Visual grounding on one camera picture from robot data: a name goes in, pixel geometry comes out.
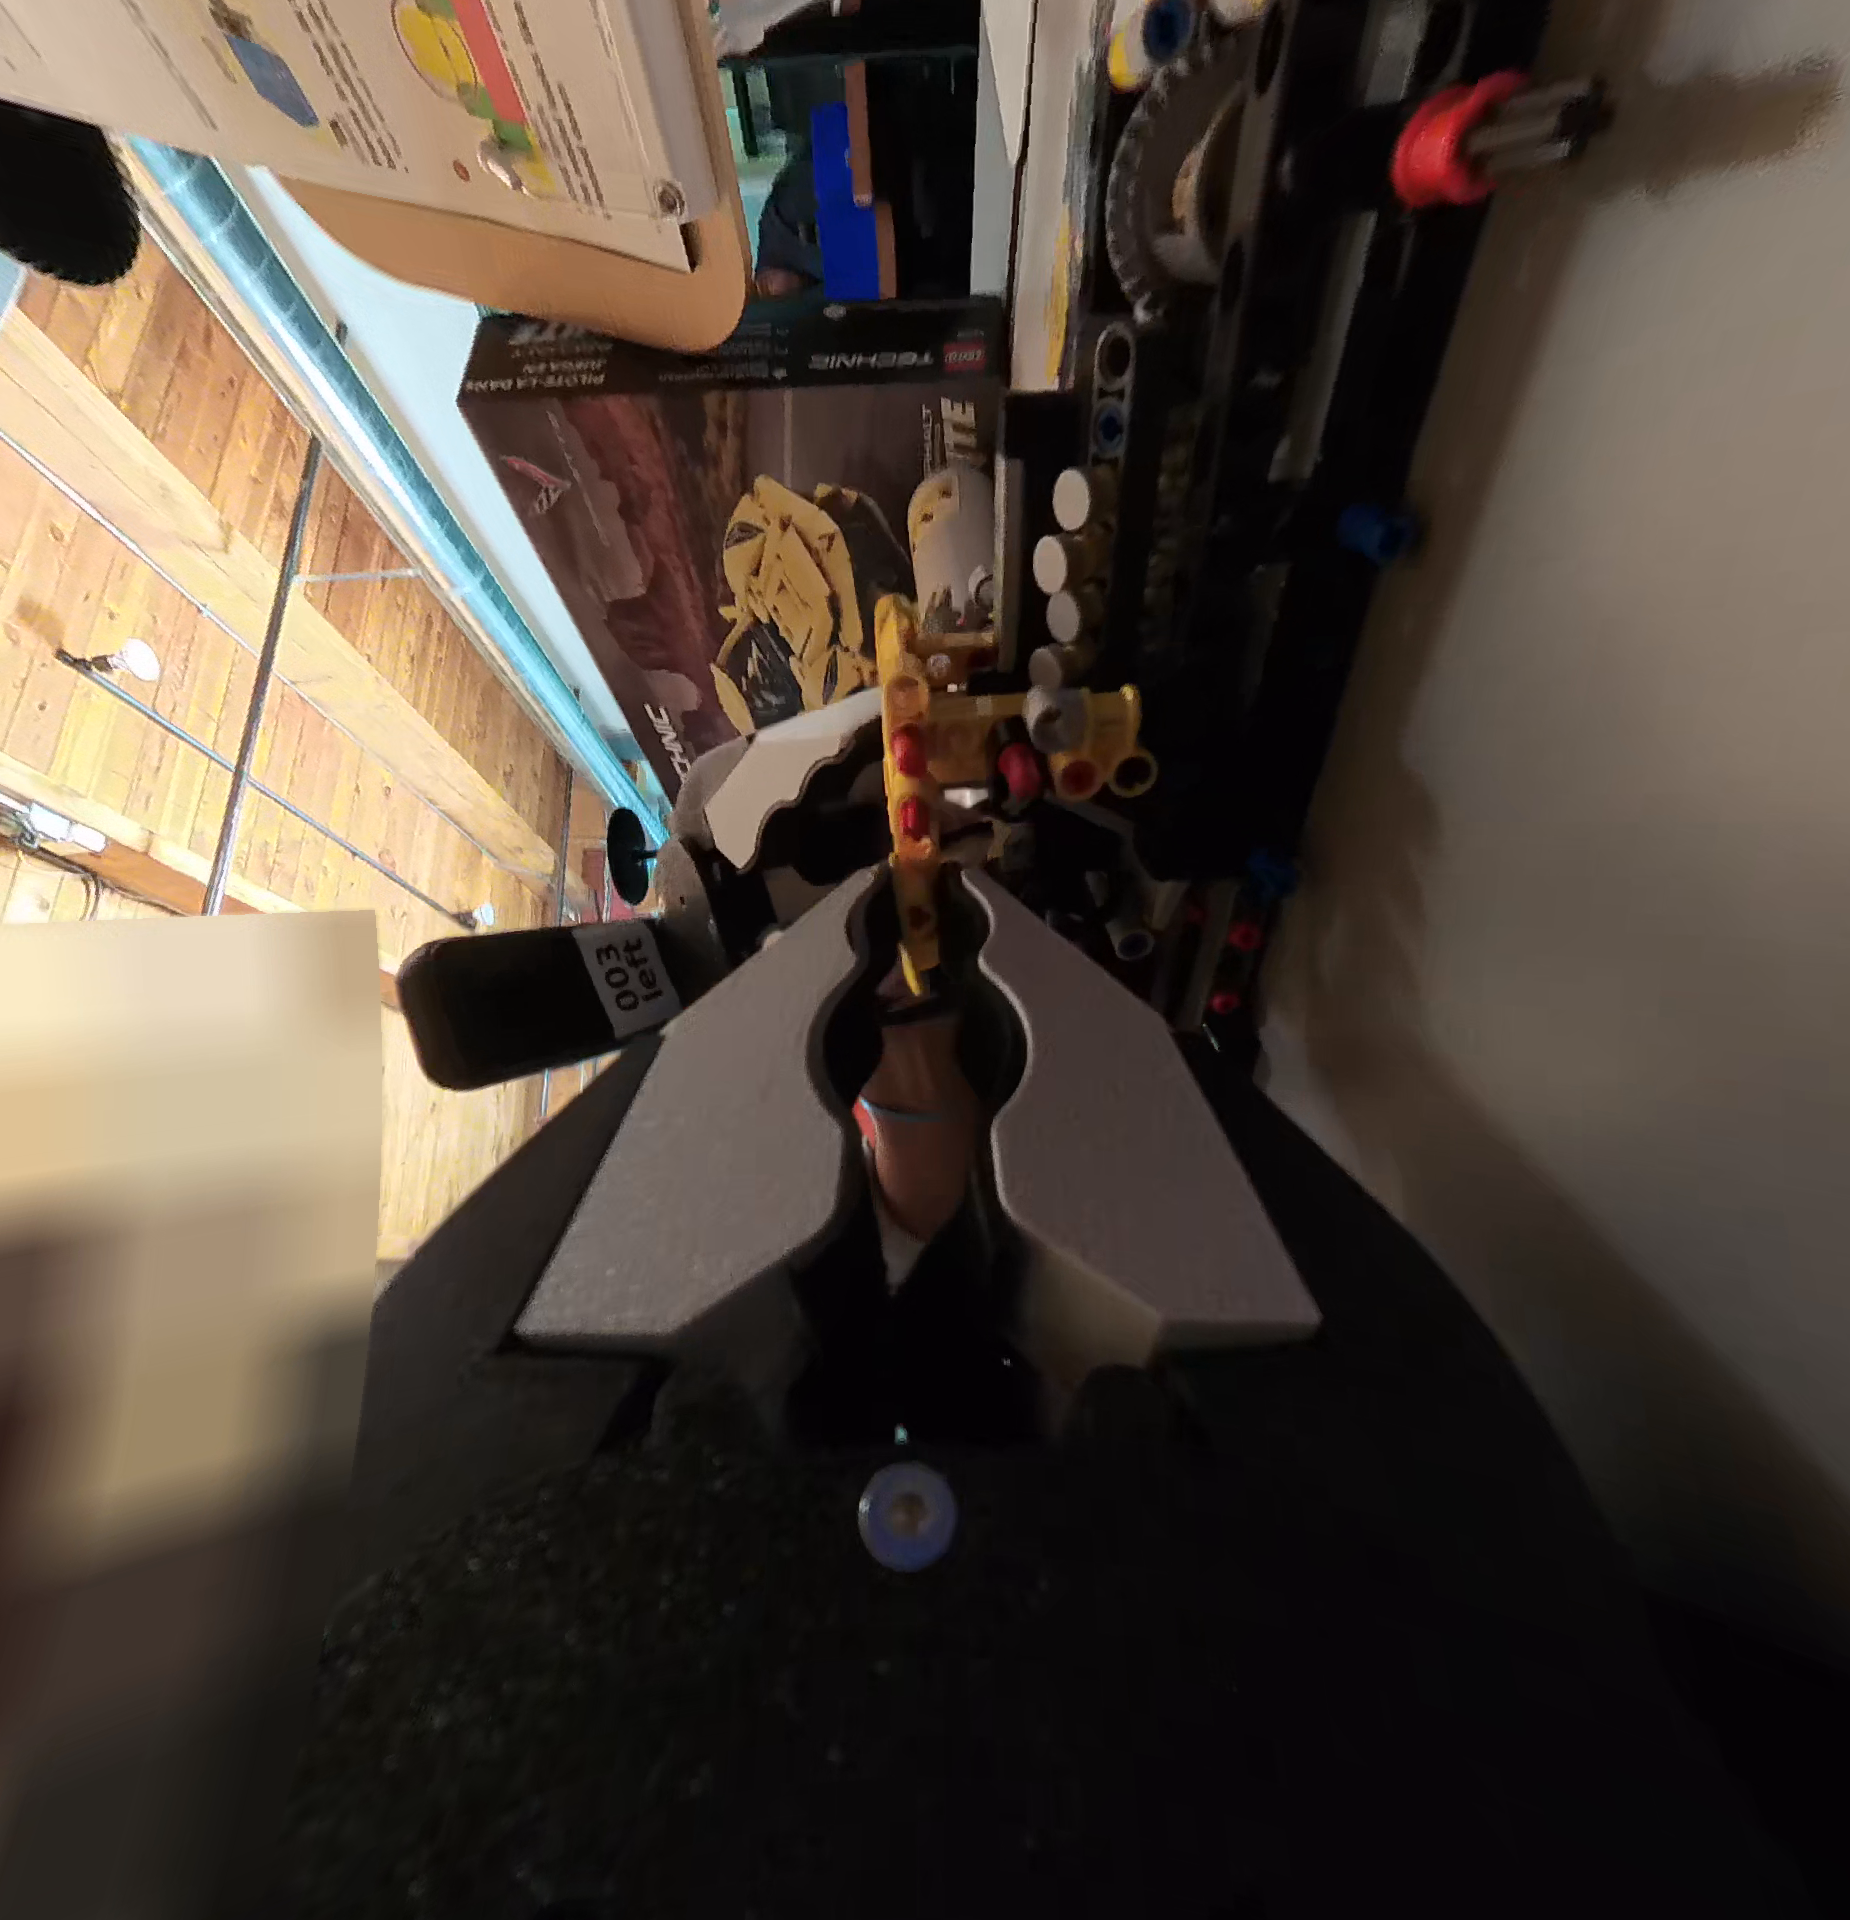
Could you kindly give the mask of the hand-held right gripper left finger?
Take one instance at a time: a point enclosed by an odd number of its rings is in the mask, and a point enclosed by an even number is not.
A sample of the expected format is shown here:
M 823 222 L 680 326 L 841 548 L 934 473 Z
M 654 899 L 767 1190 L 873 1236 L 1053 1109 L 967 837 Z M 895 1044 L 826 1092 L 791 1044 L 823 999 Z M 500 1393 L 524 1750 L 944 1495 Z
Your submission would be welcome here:
M 796 1279 L 864 1187 L 890 874 L 841 880 L 666 1031 L 517 1338 L 543 1353 L 801 1353 Z

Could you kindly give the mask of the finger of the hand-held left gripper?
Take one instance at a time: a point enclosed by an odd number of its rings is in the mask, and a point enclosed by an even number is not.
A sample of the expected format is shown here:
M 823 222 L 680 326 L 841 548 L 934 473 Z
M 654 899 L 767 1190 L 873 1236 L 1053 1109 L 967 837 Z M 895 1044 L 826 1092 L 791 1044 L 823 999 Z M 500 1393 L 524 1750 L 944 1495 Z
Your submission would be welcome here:
M 747 874 L 782 813 L 796 808 L 820 773 L 832 773 L 872 749 L 882 701 L 838 701 L 758 728 L 702 798 L 702 824 L 716 854 Z

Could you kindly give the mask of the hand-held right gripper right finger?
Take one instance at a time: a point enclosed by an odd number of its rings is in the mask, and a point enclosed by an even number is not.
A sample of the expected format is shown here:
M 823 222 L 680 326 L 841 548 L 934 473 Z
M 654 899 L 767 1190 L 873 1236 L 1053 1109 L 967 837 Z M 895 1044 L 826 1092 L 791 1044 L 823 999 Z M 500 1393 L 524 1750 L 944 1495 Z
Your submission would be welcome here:
M 980 978 L 1024 1066 L 988 1124 L 1024 1250 L 1015 1338 L 1050 1387 L 1313 1338 L 1322 1313 L 1165 1020 L 987 874 Z

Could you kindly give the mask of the yellow lego connector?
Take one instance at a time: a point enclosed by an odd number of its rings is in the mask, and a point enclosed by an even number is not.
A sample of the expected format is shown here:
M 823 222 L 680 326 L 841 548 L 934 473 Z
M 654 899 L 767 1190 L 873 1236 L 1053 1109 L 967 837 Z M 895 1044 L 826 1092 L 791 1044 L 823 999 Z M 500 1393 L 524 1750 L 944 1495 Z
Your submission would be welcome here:
M 944 785 L 937 769 L 947 689 L 921 654 L 920 609 L 887 594 L 873 613 L 879 674 L 879 745 L 890 829 L 890 888 L 899 926 L 899 966 L 914 999 L 934 993 L 944 940 Z

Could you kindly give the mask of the partly built lego car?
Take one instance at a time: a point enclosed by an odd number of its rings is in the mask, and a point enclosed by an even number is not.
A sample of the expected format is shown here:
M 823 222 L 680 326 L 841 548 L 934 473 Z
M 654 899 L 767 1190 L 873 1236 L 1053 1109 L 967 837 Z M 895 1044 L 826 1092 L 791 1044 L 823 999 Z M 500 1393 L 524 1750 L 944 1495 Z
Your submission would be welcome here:
M 1179 1035 L 1255 1051 L 1267 951 L 1498 195 L 1610 124 L 1551 4 L 1036 4 L 978 694 L 1023 901 Z

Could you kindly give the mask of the person's left forearm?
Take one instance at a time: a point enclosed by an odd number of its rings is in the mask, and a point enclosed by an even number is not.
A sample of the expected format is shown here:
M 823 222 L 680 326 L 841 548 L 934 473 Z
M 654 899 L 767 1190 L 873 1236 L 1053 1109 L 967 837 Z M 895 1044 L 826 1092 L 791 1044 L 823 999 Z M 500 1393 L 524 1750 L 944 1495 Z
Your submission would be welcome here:
M 872 1171 L 890 1221 L 914 1243 L 934 1239 L 965 1206 L 978 1156 L 980 1102 L 959 1070 L 957 1020 L 882 1027 L 882 1052 L 860 1094 L 899 1109 L 957 1111 L 957 1124 L 872 1127 Z

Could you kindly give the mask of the black lego set box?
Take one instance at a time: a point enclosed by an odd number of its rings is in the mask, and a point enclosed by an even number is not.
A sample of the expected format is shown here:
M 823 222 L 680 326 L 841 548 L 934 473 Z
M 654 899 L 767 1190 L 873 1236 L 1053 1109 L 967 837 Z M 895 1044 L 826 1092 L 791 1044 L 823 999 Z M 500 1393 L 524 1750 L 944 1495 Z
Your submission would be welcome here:
M 758 303 L 709 354 L 483 318 L 459 410 L 666 798 L 701 753 L 853 696 L 873 613 L 992 613 L 999 296 Z

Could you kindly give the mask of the wooden book stand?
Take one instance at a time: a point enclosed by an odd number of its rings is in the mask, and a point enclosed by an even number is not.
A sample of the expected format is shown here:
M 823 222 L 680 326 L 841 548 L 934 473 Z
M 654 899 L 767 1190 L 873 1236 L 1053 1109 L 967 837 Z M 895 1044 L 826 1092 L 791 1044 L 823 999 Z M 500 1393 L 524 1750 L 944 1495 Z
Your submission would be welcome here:
M 693 246 L 689 273 L 426 206 L 297 180 L 284 180 L 284 189 L 330 240 L 402 281 L 494 310 L 579 325 L 630 344 L 666 349 L 721 348 L 747 303 L 753 245 L 722 121 L 709 11 L 707 4 L 671 5 L 689 20 L 693 89 L 707 117 L 707 144 L 721 182 L 714 213 L 689 225 Z

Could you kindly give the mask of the blue plastic bin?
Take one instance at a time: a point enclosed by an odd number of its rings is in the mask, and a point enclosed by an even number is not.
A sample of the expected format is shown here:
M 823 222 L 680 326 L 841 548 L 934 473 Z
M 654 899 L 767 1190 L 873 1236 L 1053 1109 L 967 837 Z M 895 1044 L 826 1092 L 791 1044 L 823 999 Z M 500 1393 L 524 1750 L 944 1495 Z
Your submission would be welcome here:
M 816 245 L 832 303 L 895 303 L 893 207 L 872 191 L 872 144 L 848 103 L 823 103 L 808 121 Z

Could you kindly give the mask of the printed instruction sheet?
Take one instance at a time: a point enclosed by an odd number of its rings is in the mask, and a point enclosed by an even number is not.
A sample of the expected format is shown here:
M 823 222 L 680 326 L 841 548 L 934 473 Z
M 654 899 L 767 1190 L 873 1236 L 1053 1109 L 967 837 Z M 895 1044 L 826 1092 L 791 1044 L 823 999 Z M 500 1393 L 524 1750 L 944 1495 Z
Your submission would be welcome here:
M 721 195 L 671 4 L 0 4 L 0 98 L 675 273 Z

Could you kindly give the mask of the black pole lamp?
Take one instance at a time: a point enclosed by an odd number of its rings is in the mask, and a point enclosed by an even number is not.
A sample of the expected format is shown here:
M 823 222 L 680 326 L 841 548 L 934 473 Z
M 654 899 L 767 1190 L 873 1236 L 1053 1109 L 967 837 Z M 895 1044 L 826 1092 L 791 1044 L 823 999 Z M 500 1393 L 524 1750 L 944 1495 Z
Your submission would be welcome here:
M 128 277 L 141 216 L 106 133 L 0 98 L 0 252 L 73 286 Z

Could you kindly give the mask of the silver ventilation duct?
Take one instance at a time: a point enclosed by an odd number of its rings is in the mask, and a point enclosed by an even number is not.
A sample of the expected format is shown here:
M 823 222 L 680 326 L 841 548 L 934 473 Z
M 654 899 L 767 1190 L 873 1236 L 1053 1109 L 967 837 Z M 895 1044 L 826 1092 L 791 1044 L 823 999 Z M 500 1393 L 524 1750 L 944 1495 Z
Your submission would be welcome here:
M 327 458 L 605 803 L 667 837 L 666 785 L 459 413 L 472 303 L 365 266 L 284 180 L 120 136 L 141 218 L 314 424 Z

